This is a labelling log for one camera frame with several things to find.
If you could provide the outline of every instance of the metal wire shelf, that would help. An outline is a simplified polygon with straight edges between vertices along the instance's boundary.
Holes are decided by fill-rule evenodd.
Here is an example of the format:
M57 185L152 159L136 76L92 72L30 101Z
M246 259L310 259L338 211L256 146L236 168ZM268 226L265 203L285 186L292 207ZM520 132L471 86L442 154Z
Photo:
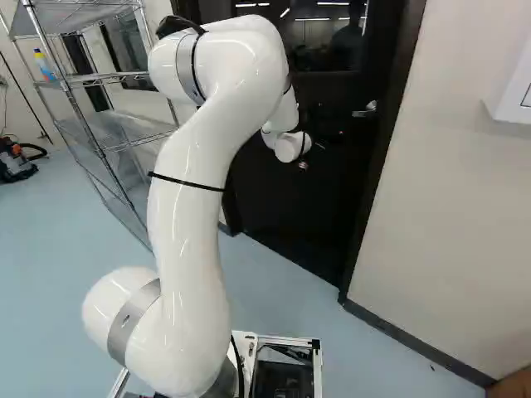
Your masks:
M127 147L135 147L169 136L175 125L140 118L132 114L118 113L112 110L94 112L85 116L96 142L103 151L119 152ZM78 119L56 120L56 127L70 135L77 143L94 149L89 137Z
M46 111L54 120L80 166L85 169L102 202L147 247L146 201L149 179L163 139L178 126L172 102L168 109L174 124L152 120L132 114L116 112L105 88L107 85L130 80L147 80L146 71L98 74L86 45L84 33L90 27L114 22L135 12L143 45L139 51L153 46L143 0L13 0L17 2L9 26L0 10L0 22L11 39L13 48L24 65L28 78L34 80L31 69L18 45L19 39L37 37L41 49L57 76L57 81L33 81L33 87ZM92 75L65 75L66 70L76 70L70 57L61 56L53 37L79 35ZM83 112L74 96L74 89L102 86L109 110ZM73 110L70 119L56 119L42 91L44 88L64 92Z
M148 80L147 71L137 72L115 72L115 73L94 73L92 75L72 75L66 78L66 82L72 89L94 87L97 85L112 85L131 80ZM61 89L61 80L44 81L39 80L35 85L51 89Z
M28 16L26 7L32 7L47 35L78 34L88 27L100 26L109 20L118 20L140 9L138 0L93 0L87 2L61 2L32 0L25 6L17 5L9 36L12 39L37 37L37 31Z

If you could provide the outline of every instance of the black door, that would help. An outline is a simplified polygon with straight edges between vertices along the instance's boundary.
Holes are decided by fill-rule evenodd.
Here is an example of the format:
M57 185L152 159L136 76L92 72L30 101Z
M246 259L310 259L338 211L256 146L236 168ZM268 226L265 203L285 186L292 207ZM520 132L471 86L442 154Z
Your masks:
M232 228L339 285L403 1L180 0L174 6L195 22L259 14L279 29L300 105L298 129L313 147L281 163L255 134L231 165L224 210Z

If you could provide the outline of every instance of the white wall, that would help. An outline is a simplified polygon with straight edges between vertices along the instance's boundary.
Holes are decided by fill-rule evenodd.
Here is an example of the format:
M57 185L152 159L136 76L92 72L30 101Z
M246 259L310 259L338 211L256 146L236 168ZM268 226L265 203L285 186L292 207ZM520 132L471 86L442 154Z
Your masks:
M480 99L528 0L428 0L348 297L502 377L531 362L531 126Z

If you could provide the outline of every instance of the baseboard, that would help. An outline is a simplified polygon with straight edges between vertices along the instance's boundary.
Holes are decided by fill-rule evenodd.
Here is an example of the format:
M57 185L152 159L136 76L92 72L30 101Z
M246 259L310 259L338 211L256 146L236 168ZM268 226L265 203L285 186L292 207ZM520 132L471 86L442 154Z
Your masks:
M381 319L375 313L371 313L366 308L349 300L348 298L340 298L339 303L349 313L356 318L361 319L365 323L369 324L373 328L384 332L389 337L397 340L406 347L411 348L413 351L418 352L430 361L433 361L437 365L443 366L449 371L455 373L457 376L476 384L477 386L487 388L492 386L496 380L473 367L466 365L465 363L458 361L454 357L445 354L442 351L430 346L429 344L419 340L412 336L408 332L401 330L388 321Z
M231 229L226 226L225 224L223 224L221 221L219 221L217 223L217 229L220 230L221 232L223 232L225 235L229 235L229 236L236 236L237 234L233 234L231 232Z

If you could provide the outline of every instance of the silver ring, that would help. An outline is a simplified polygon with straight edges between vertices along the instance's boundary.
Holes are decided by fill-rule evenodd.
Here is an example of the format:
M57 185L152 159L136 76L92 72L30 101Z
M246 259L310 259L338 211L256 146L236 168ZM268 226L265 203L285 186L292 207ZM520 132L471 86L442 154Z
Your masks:
M135 292L114 317L107 336L107 351L120 365L125 366L125 351L133 330L159 297L160 279L156 278Z
M177 75L184 92L197 105L203 105L205 97L202 94L201 87L198 86L199 83L196 82L193 76L193 47L196 45L198 38L198 35L193 34L183 37L177 48L175 64L177 65Z

